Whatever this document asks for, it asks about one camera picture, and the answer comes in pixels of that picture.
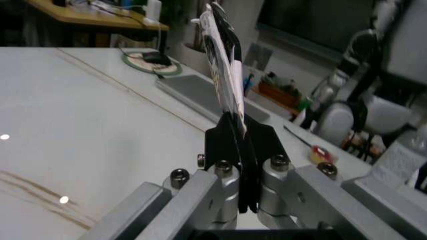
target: potted plant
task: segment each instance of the potted plant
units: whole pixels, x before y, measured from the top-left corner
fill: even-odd
[[[210,4],[212,2],[215,1],[197,0],[196,17],[200,17],[200,15],[205,11],[206,4]],[[222,4],[223,1],[217,0],[216,2],[218,4]],[[211,75],[211,71],[209,68],[208,58],[205,54],[202,32],[200,31],[199,25],[195,24],[194,27],[195,32],[193,41],[181,44],[178,58],[183,64],[209,77]]]

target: black mouse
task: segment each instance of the black mouse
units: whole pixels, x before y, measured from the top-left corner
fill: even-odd
[[[143,53],[142,59],[144,59],[144,61],[150,64],[160,64],[165,66],[172,65],[172,62],[169,57],[158,51]]]

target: cable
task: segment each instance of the cable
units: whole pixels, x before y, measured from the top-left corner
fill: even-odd
[[[141,25],[142,29],[146,28],[146,26],[144,25],[144,23],[142,21],[138,20],[137,18],[135,18],[133,16],[124,15],[124,14],[120,14],[120,13],[117,13],[117,12],[113,12],[113,11],[107,10],[107,9],[102,8],[100,6],[97,6],[97,5],[92,5],[92,6],[97,7],[99,10],[107,12],[109,14],[113,14],[113,15],[116,15],[116,16],[119,16],[119,17],[122,17],[122,18],[132,19],[132,20],[136,21],[137,23],[139,23]]]
[[[283,125],[283,128],[288,131],[290,134],[292,134],[294,137],[296,137],[297,139],[299,139],[303,144],[307,145],[308,147],[312,148],[313,145],[311,145],[310,143],[308,143],[306,140],[302,139],[300,136],[298,136],[296,133],[294,133],[293,131],[291,131],[287,126]]]

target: marble table surface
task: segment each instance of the marble table surface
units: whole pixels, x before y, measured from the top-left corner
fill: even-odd
[[[0,48],[0,239],[75,240],[141,183],[197,169],[215,123],[120,56],[113,48]],[[189,74],[198,73],[184,66]],[[337,156],[343,179],[369,170],[274,113],[265,123],[296,167],[310,164],[309,148],[284,124]],[[254,214],[239,216],[238,228],[262,227]]]

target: gray laptop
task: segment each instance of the gray laptop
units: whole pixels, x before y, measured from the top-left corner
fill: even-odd
[[[178,76],[158,79],[157,87],[174,96],[203,116],[217,123],[223,111],[218,103],[215,87],[212,83],[196,76]],[[270,115],[258,106],[244,101],[244,112],[258,122]]]

